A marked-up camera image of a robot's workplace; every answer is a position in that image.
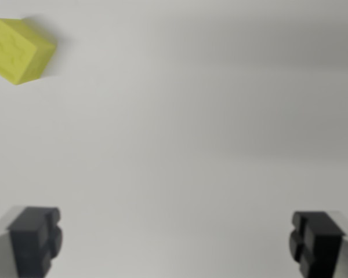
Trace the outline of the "black silver gripper left finger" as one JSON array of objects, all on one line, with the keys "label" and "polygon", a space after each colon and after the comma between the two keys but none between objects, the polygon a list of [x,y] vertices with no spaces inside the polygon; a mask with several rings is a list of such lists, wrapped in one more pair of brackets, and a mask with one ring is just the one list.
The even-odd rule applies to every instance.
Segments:
[{"label": "black silver gripper left finger", "polygon": [[13,206],[0,218],[0,277],[46,277],[62,246],[57,207]]}]

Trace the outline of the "black silver gripper right finger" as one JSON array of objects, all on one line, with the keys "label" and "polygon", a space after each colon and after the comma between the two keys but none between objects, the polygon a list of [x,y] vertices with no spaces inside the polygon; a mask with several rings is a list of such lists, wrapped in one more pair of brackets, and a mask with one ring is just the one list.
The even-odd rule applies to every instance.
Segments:
[{"label": "black silver gripper right finger", "polygon": [[289,251],[303,277],[348,278],[348,219],[338,211],[296,211]]}]

